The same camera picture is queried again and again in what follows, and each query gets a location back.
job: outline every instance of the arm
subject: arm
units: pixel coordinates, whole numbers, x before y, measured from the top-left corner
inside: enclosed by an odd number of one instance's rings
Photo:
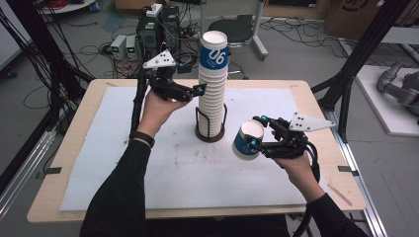
[[[186,103],[164,101],[152,91],[145,99],[137,131],[152,138],[170,115]],[[115,170],[91,200],[80,236],[145,236],[144,176],[150,144],[135,138]]]
[[[368,236],[353,223],[336,203],[318,185],[312,174],[307,152],[294,159],[274,159],[284,167],[290,181],[307,201],[307,210],[312,214],[321,236]]]

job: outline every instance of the hand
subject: hand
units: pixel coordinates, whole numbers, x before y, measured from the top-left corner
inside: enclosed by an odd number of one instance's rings
[[[284,167],[291,183],[299,189],[307,202],[323,197],[324,191],[314,178],[306,151],[297,158],[275,158],[274,161],[281,167]]]
[[[145,97],[144,110],[137,131],[154,137],[172,113],[187,104],[187,102],[173,102],[172,99],[165,101],[150,90]]]

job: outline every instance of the white paper cup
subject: white paper cup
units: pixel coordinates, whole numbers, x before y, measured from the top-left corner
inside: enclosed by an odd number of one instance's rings
[[[207,76],[219,76],[228,68],[227,36],[218,31],[203,34],[201,40],[200,72]]]
[[[262,139],[264,127],[256,120],[248,120],[241,124],[232,144],[233,153],[240,159],[250,161],[258,157],[259,151],[250,149],[244,139],[245,134]]]

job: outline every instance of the wristband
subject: wristband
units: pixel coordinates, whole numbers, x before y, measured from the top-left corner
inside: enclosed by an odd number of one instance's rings
[[[152,138],[151,136],[145,134],[144,132],[140,132],[140,131],[133,131],[130,135],[130,137],[132,139],[134,138],[138,138],[141,140],[144,140],[146,142],[148,142],[148,144],[150,144],[150,147],[153,148],[154,145],[154,138]]]

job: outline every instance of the box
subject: box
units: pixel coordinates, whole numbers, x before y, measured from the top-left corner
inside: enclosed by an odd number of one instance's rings
[[[332,0],[324,22],[325,33],[359,40],[378,11],[377,0]]]

